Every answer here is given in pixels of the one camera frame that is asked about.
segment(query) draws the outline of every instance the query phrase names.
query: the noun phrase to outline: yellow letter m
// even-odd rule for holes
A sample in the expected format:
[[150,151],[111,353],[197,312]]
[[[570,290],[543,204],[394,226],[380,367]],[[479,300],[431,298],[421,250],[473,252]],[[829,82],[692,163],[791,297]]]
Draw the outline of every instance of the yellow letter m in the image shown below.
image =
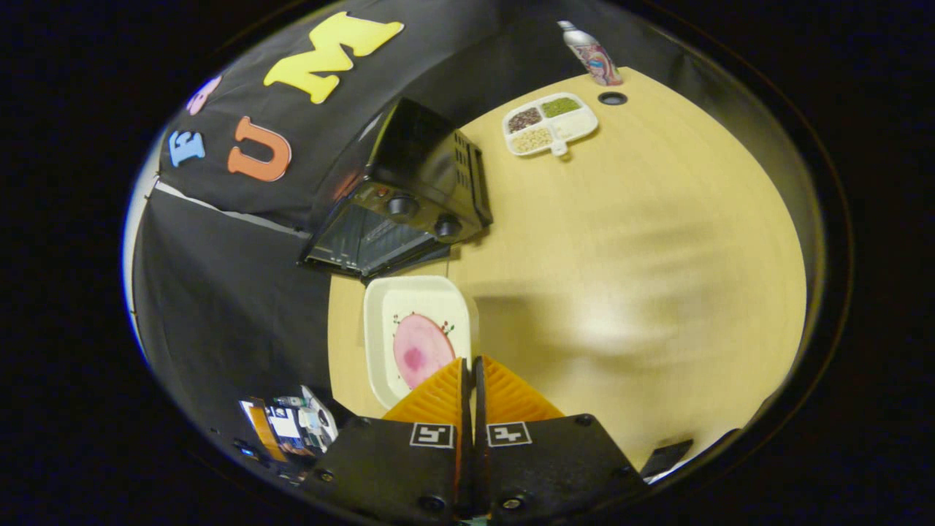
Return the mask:
[[314,51],[278,61],[263,79],[268,86],[282,82],[311,95],[311,102],[321,104],[338,85],[338,76],[319,77],[320,71],[347,71],[353,62],[341,48],[351,48],[354,56],[367,56],[402,31],[400,22],[379,23],[355,19],[341,11],[328,17],[309,32]]

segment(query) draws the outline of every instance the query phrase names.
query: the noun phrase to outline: spray bottle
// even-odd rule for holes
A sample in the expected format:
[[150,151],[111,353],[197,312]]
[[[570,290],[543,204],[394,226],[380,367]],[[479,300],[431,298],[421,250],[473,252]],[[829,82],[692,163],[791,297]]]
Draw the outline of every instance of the spray bottle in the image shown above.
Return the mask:
[[613,64],[613,60],[596,38],[579,30],[573,23],[566,20],[559,22],[558,26],[565,30],[563,35],[565,43],[575,53],[578,60],[582,61],[594,82],[602,86],[624,83],[620,72],[617,71],[617,66]]

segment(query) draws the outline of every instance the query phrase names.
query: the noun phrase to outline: wooden table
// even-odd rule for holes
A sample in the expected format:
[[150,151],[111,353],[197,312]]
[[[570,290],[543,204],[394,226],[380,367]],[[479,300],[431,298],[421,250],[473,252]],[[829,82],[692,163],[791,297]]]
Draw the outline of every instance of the wooden table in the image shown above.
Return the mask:
[[[805,315],[805,272],[770,178],[720,124],[629,68],[628,97],[582,75],[492,110],[462,130],[483,151],[494,224],[449,261],[477,301],[485,353],[567,415],[600,419],[634,465],[694,438],[688,456],[742,427],[788,373]],[[555,92],[600,125],[568,154],[512,155],[511,109]],[[364,357],[364,286],[334,277],[328,357],[336,398],[381,416]]]

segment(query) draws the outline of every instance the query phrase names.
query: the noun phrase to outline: toaster oven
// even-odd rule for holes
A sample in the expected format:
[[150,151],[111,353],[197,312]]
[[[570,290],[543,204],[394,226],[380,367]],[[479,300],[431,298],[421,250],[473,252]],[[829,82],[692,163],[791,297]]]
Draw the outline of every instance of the toaster oven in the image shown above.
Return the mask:
[[449,254],[493,222],[481,151],[407,98],[378,113],[316,192],[299,263],[367,283]]

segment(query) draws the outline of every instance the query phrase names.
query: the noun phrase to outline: foam letter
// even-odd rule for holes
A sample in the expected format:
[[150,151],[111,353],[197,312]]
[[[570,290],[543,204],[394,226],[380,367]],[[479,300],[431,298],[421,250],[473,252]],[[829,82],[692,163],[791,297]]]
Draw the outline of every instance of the foam letter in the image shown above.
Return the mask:
[[268,86],[282,82],[311,95],[311,102],[321,104],[338,85],[337,75],[319,77],[318,71],[347,71],[353,62],[341,44],[353,49],[354,56],[374,52],[402,31],[400,22],[379,23],[347,16],[347,11],[332,15],[309,33],[315,51],[286,57],[278,61],[263,79]]
[[169,158],[172,159],[172,166],[178,168],[179,163],[191,157],[205,158],[205,145],[201,141],[201,134],[184,132],[179,135],[178,131],[172,132],[169,136]]
[[211,79],[207,84],[201,87],[198,90],[198,93],[194,94],[191,100],[188,101],[188,104],[185,105],[185,108],[188,110],[189,115],[195,115],[201,111],[201,107],[205,105],[205,101],[208,100],[208,95],[214,93],[214,90],[217,89],[218,84],[221,83],[221,77],[216,79]]
[[237,123],[234,139],[237,142],[250,139],[265,144],[273,151],[273,158],[269,162],[258,161],[245,155],[235,146],[227,156],[227,169],[231,173],[240,172],[260,181],[271,182],[282,177],[292,161],[292,147],[289,146],[289,142],[276,132],[251,124],[250,117],[244,117]]

